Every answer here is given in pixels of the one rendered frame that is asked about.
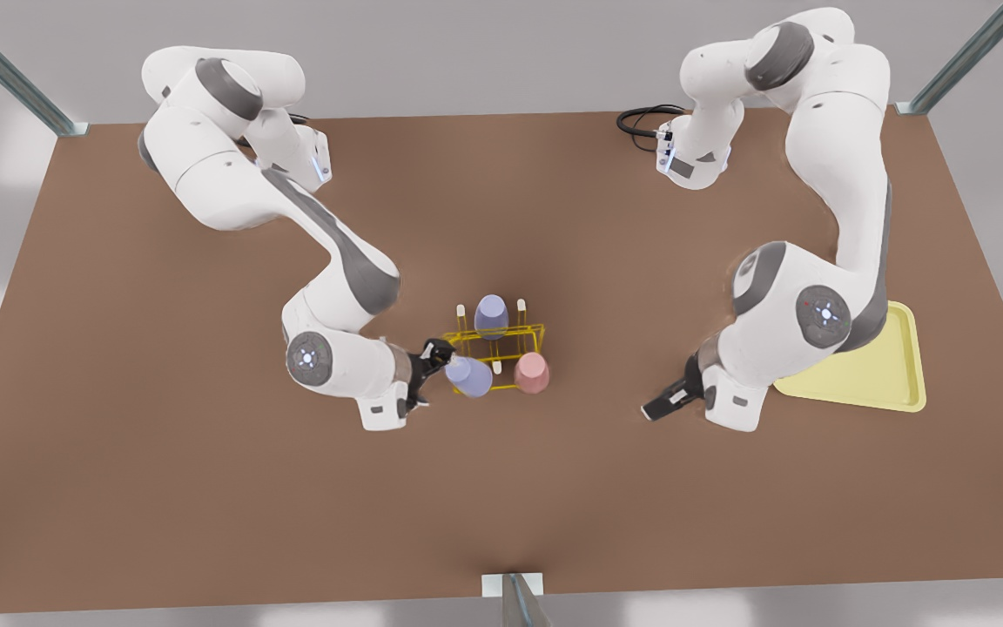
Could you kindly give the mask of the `lavender cup with pale rim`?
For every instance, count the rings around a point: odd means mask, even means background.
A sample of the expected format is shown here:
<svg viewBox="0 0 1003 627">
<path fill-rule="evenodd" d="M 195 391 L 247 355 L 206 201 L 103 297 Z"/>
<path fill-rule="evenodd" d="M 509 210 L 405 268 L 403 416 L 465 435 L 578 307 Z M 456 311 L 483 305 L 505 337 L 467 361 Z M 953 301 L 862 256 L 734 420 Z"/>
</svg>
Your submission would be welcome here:
<svg viewBox="0 0 1003 627">
<path fill-rule="evenodd" d="M 484 361 L 454 354 L 443 369 L 451 385 L 462 395 L 479 398 L 493 386 L 493 369 Z"/>
</svg>

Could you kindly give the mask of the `pink cup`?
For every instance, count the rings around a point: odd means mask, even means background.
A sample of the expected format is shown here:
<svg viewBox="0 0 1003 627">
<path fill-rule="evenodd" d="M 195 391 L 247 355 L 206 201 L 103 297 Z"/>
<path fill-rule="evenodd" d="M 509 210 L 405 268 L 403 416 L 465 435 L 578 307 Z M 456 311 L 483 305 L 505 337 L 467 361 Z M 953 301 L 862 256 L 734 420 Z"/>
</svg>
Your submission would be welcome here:
<svg viewBox="0 0 1003 627">
<path fill-rule="evenodd" d="M 515 365 L 515 385 L 524 394 L 535 395 L 547 388 L 550 370 L 542 354 L 529 352 L 522 354 Z"/>
</svg>

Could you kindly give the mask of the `pale yellow tray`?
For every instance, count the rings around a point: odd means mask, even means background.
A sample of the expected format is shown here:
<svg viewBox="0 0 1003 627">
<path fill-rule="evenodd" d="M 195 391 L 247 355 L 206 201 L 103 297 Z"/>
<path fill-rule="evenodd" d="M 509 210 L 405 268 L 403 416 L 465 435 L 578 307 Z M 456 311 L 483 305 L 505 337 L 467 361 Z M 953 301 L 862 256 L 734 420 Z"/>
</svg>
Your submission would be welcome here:
<svg viewBox="0 0 1003 627">
<path fill-rule="evenodd" d="M 835 353 L 773 387 L 808 400 L 919 412 L 926 390 L 914 313 L 904 303 L 889 301 L 884 328 L 869 344 Z"/>
</svg>

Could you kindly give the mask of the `silver frame post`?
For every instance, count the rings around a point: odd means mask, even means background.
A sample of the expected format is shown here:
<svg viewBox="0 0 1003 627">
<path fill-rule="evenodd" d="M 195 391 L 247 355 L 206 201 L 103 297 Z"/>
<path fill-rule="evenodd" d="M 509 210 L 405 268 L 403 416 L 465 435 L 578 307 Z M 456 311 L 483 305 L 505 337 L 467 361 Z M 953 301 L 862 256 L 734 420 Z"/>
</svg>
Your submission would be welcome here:
<svg viewBox="0 0 1003 627">
<path fill-rule="evenodd" d="M 907 102 L 894 104 L 900 116 L 926 116 L 1003 39 L 1003 3 L 976 30 L 930 82 Z"/>
<path fill-rule="evenodd" d="M 541 572 L 482 575 L 481 596 L 501 599 L 501 627 L 553 627 L 540 604 L 544 596 Z"/>
<path fill-rule="evenodd" d="M 1 51 L 0 85 L 60 138 L 83 138 L 87 134 L 88 124 L 71 120 Z"/>
</svg>

